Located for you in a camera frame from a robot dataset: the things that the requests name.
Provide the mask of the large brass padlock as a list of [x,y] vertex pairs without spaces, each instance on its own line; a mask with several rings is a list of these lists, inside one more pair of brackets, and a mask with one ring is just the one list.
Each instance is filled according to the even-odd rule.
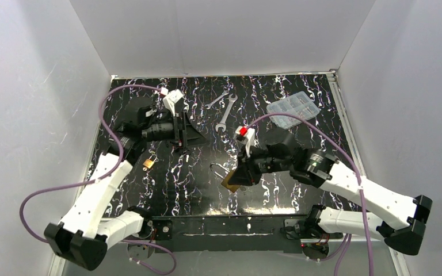
[[[224,169],[225,174],[222,175],[220,173],[218,173],[214,167],[220,167],[222,169]],[[229,190],[232,193],[236,193],[238,189],[240,189],[241,185],[232,185],[229,184],[229,180],[231,179],[231,177],[234,174],[234,170],[228,170],[226,168],[224,168],[223,166],[221,166],[220,164],[217,163],[210,163],[209,164],[209,169],[211,170],[212,173],[214,173],[219,179],[221,179],[221,185],[223,187],[225,187],[227,190]]]

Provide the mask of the orange black padlock with keys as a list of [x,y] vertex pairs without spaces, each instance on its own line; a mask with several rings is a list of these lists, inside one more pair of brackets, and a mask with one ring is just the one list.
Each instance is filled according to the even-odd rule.
[[175,154],[182,155],[190,153],[189,147],[183,144],[182,142],[173,143],[172,146],[173,146],[173,152]]

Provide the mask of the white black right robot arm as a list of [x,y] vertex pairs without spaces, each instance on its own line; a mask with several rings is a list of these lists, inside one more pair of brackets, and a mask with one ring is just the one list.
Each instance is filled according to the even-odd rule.
[[239,127],[235,138],[242,143],[237,166],[222,182],[231,192],[258,184],[264,174],[287,171],[301,184],[338,194],[362,208],[354,212],[314,205],[306,218],[282,227],[287,238],[326,239],[332,233],[368,235],[402,254],[419,253],[432,207],[429,197],[408,197],[378,185],[356,174],[334,155],[301,147],[289,131],[275,132],[264,148],[254,145],[251,128]]

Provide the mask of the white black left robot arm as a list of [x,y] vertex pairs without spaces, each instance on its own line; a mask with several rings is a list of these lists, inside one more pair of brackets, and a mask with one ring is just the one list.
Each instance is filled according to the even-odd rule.
[[148,97],[130,100],[113,128],[109,147],[98,160],[92,183],[85,186],[65,216],[57,224],[48,224],[44,231],[57,256],[92,271],[112,246],[144,233],[151,220],[145,209],[129,207],[105,223],[102,215],[149,142],[167,141],[180,151],[205,144],[205,137],[181,110],[183,100],[178,90],[163,97],[162,109]]

